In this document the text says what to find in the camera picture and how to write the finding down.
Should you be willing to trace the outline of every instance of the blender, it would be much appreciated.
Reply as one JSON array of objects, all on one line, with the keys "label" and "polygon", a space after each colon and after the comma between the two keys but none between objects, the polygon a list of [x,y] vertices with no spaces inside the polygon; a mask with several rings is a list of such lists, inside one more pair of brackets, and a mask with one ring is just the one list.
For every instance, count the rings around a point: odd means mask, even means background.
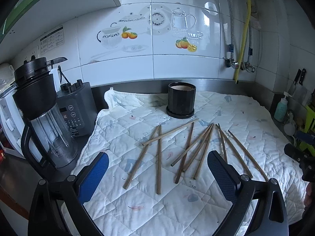
[{"label": "blender", "polygon": [[[47,61],[45,57],[24,61],[15,70],[17,85],[13,99],[25,123],[21,150],[25,159],[43,178],[50,180],[56,169],[69,164],[78,147],[59,111],[53,74],[48,66],[66,61],[59,57]],[[30,140],[36,148],[31,148]]]}]

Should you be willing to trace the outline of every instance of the cabinet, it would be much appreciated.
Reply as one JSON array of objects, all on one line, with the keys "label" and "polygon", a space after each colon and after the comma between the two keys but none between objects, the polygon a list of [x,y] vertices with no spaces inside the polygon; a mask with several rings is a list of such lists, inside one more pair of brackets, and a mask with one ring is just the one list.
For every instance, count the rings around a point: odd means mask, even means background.
[{"label": "cabinet", "polygon": [[120,0],[19,0],[0,28],[0,64],[63,22],[120,5]]}]

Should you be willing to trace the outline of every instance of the chopstick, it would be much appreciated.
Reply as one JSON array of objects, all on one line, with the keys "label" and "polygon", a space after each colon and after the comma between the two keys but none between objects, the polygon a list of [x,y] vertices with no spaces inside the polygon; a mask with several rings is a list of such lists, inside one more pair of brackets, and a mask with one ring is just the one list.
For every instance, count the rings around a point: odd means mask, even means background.
[{"label": "chopstick", "polygon": [[171,166],[173,167],[181,158],[183,158],[185,156],[185,154],[188,153],[188,151],[193,148],[193,146],[203,137],[203,135],[208,131],[208,129],[210,128],[211,124],[204,130],[204,132],[202,132],[200,134],[199,137],[197,137],[194,142],[184,151],[182,152],[177,158],[176,160],[174,160],[172,163],[171,163]]},{"label": "chopstick", "polygon": [[240,148],[244,151],[244,153],[249,157],[249,159],[252,161],[252,163],[254,163],[254,165],[256,166],[256,168],[259,170],[259,172],[261,173],[261,175],[264,177],[264,179],[266,180],[266,182],[269,181],[267,175],[265,174],[265,172],[262,170],[262,168],[259,166],[259,164],[257,163],[257,161],[254,159],[254,157],[250,154],[249,151],[247,151],[247,149],[242,145],[242,143],[236,138],[236,136],[233,135],[232,132],[230,132],[228,130],[228,132],[231,134],[231,136],[233,137],[233,139],[235,140],[235,142],[240,146]]},{"label": "chopstick", "polygon": [[209,143],[210,143],[210,140],[211,140],[213,128],[214,128],[214,126],[212,126],[212,128],[210,129],[210,133],[208,135],[207,143],[206,143],[206,146],[204,148],[204,153],[202,154],[202,157],[201,157],[201,160],[199,162],[198,168],[196,169],[196,172],[195,172],[195,175],[194,175],[194,179],[196,179],[198,177],[200,169],[201,169],[201,165],[204,162],[204,158],[206,157],[206,153],[207,153],[208,146],[209,146]]},{"label": "chopstick", "polygon": [[[162,134],[162,126],[160,125],[159,135]],[[161,170],[162,170],[162,139],[159,138],[157,143],[157,194],[161,194]]]},{"label": "chopstick", "polygon": [[232,142],[227,138],[227,136],[224,134],[224,132],[221,130],[222,135],[224,136],[224,138],[226,139],[227,143],[229,144],[229,146],[231,147],[232,151],[234,152],[234,154],[236,155],[237,159],[239,160],[239,162],[242,164],[243,168],[245,169],[247,175],[250,178],[253,178],[252,173],[250,172],[249,168],[246,166],[244,160],[242,159],[242,157],[239,155],[238,151],[236,150],[236,148],[233,146]]},{"label": "chopstick", "polygon": [[[186,149],[190,146],[190,141],[191,141],[191,139],[192,139],[194,124],[195,124],[195,123],[193,122],[193,123],[192,123],[192,126],[190,127],[190,131],[189,131],[188,138],[187,138],[187,142],[186,142]],[[183,167],[184,167],[184,164],[185,164],[186,156],[187,156],[187,154],[185,154],[185,155],[182,157],[181,163],[180,163],[180,165],[179,165],[179,168],[178,168],[178,171],[177,171],[177,175],[176,175],[176,179],[175,179],[175,183],[176,183],[176,184],[178,184],[179,179],[181,178],[181,174],[182,174]]]},{"label": "chopstick", "polygon": [[211,129],[213,128],[213,123],[210,125],[210,128],[208,129],[208,131],[206,132],[206,134],[204,134],[204,139],[202,140],[202,142],[199,144],[199,146],[197,147],[195,153],[190,157],[189,161],[187,162],[187,164],[185,164],[184,168],[183,168],[183,172],[185,172],[189,166],[191,165],[191,163],[193,162],[193,160],[195,159],[195,157],[197,156],[197,154],[199,153],[200,149],[202,148],[202,146],[204,145],[204,142],[206,141]]},{"label": "chopstick", "polygon": [[172,134],[172,133],[174,133],[175,131],[177,131],[177,130],[179,130],[179,129],[181,129],[181,128],[183,128],[183,127],[185,127],[185,126],[187,126],[187,125],[189,125],[189,124],[191,124],[191,123],[193,123],[193,122],[195,122],[195,121],[198,121],[198,120],[199,120],[199,119],[195,119],[195,120],[192,120],[192,121],[190,121],[190,122],[187,122],[186,124],[184,124],[184,125],[182,125],[182,126],[179,126],[179,127],[175,128],[175,129],[173,129],[173,130],[171,130],[171,131],[169,131],[169,132],[166,132],[166,133],[164,133],[164,134],[162,134],[162,135],[160,135],[160,136],[158,136],[158,137],[156,137],[156,138],[150,139],[149,141],[146,141],[146,142],[142,143],[142,145],[143,145],[143,146],[148,145],[148,144],[150,144],[150,143],[152,143],[152,142],[154,142],[154,141],[156,141],[156,140],[158,140],[158,139],[160,139],[160,138],[163,138],[163,137],[165,137],[165,136],[167,136],[167,135],[169,135],[169,134]]},{"label": "chopstick", "polygon": [[[155,130],[154,130],[154,132],[152,133],[152,135],[151,135],[150,138],[153,138],[153,137],[154,137],[154,135],[155,135],[155,133],[157,132],[158,128],[159,128],[159,126],[156,126],[156,127],[155,127]],[[128,189],[129,184],[130,184],[132,178],[134,177],[134,175],[135,175],[137,169],[139,168],[139,165],[140,165],[140,163],[141,163],[141,161],[142,161],[142,159],[143,159],[143,157],[144,157],[146,151],[148,150],[148,148],[149,148],[149,145],[146,145],[146,146],[142,149],[139,158],[137,159],[137,161],[135,162],[134,166],[133,166],[132,169],[131,169],[131,172],[130,172],[130,175],[129,175],[128,179],[126,180],[126,182],[125,182],[124,185],[123,185],[123,188],[124,188],[124,189],[126,189],[126,190]]]},{"label": "chopstick", "polygon": [[220,127],[220,123],[218,123],[217,127],[219,129],[220,137],[221,137],[221,143],[222,143],[222,149],[223,149],[223,158],[224,158],[225,162],[227,163],[226,149],[225,149],[225,144],[224,144],[224,139],[223,139],[223,136],[222,136],[222,130],[221,130],[221,127]]}]

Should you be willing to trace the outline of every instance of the pipe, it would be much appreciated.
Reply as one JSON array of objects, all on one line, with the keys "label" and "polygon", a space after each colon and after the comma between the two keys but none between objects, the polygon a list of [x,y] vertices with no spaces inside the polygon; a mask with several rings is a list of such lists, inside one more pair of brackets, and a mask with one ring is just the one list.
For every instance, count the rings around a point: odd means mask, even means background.
[{"label": "pipe", "polygon": [[250,25],[250,20],[249,20],[249,26],[248,26],[248,34],[249,34],[249,45],[248,45],[247,64],[250,64],[250,57],[253,55],[253,49],[252,49],[252,27]]},{"label": "pipe", "polygon": [[230,44],[230,50],[229,50],[229,52],[231,53],[230,61],[234,61],[234,21],[233,21],[233,11],[232,11],[231,0],[227,0],[227,4],[229,6],[230,25],[231,25],[231,44]]},{"label": "pipe", "polygon": [[[246,22],[245,22],[244,29],[243,29],[242,45],[241,45],[241,50],[240,50],[240,54],[239,54],[239,58],[238,58],[238,64],[239,65],[242,64],[242,60],[244,57],[246,35],[247,35],[247,28],[248,28],[249,20],[250,20],[250,13],[251,13],[251,0],[247,0],[247,18],[246,18]],[[235,83],[237,83],[237,80],[238,80],[239,68],[240,67],[238,67],[235,71],[235,76],[234,76]]]}]

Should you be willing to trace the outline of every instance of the quilted white mat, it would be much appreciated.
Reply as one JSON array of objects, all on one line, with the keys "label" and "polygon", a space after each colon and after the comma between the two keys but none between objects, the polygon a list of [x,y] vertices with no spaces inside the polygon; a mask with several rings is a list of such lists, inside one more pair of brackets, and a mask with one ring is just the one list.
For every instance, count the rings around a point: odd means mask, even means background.
[{"label": "quilted white mat", "polygon": [[[186,120],[174,119],[166,114],[167,94],[133,94],[111,89],[104,98],[109,109],[98,114],[93,134],[73,170],[74,174],[78,174],[100,151],[109,156],[108,170],[92,199],[84,204],[104,235],[197,236],[212,235],[216,230],[231,202],[223,197],[206,159],[197,180],[192,179],[202,151],[183,174],[179,184],[174,183],[180,162],[174,167],[170,164],[183,152],[190,126],[163,138],[161,195],[156,194],[157,141],[149,146],[128,190],[122,187],[143,148],[141,142],[149,139],[157,125],[161,124],[162,133],[165,133],[194,118],[199,118],[199,121],[195,123],[192,141],[211,122],[220,123],[225,132],[230,130],[267,176],[279,181],[289,223],[301,219],[306,188],[306,183],[301,179],[301,169],[284,154],[283,149],[288,141],[273,123],[269,112],[252,98],[197,92],[195,114]],[[237,143],[232,142],[252,172],[253,179],[264,181]],[[241,164],[227,143],[226,147],[228,163],[243,174]],[[208,148],[208,151],[211,150],[223,153],[217,130],[214,130]],[[238,235],[245,233],[255,205],[256,202],[253,202]],[[72,234],[78,235],[65,205],[62,212]]]}]

